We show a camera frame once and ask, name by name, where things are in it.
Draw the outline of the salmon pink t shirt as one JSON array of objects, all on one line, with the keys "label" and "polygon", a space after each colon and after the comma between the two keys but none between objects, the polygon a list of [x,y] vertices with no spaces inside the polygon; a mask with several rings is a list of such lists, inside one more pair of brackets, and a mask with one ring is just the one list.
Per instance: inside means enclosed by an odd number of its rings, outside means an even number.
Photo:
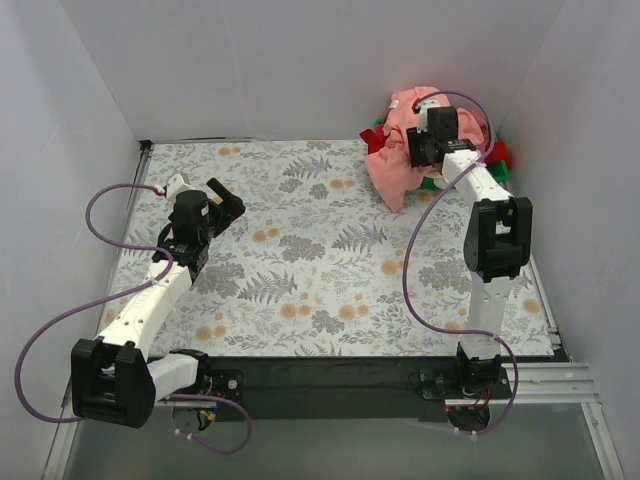
[{"label": "salmon pink t shirt", "polygon": [[411,166],[406,135],[407,129],[418,124],[413,104],[436,91],[435,87],[419,86],[393,93],[382,127],[385,143],[364,159],[374,188],[392,212],[402,209],[405,194],[418,189],[425,177],[441,177],[435,167]]}]

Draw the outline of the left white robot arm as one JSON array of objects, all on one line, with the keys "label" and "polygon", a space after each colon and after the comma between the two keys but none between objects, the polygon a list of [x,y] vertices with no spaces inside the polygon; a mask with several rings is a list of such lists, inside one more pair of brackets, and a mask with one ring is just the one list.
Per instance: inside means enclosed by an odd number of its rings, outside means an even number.
[{"label": "left white robot arm", "polygon": [[208,180],[206,190],[198,190],[176,174],[160,194],[172,211],[158,236],[146,287],[130,296],[95,339],[81,339],[72,349],[72,407],[83,419],[139,428],[157,401],[176,392],[200,400],[212,390],[206,354],[182,349],[152,361],[149,351],[173,307],[205,267],[211,241],[244,214],[245,206],[215,178]]}]

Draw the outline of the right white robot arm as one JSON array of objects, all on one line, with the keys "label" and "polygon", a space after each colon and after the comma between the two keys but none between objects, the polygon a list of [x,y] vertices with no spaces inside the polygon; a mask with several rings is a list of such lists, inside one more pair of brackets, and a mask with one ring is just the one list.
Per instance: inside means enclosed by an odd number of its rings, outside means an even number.
[{"label": "right white robot arm", "polygon": [[459,137],[454,107],[424,99],[412,111],[418,123],[407,130],[411,165],[436,168],[444,186],[455,188],[470,209],[463,243],[471,272],[468,329],[460,335],[451,385],[471,398],[499,381],[502,346],[497,338],[512,284],[529,262],[533,206],[499,185],[482,153]]}]

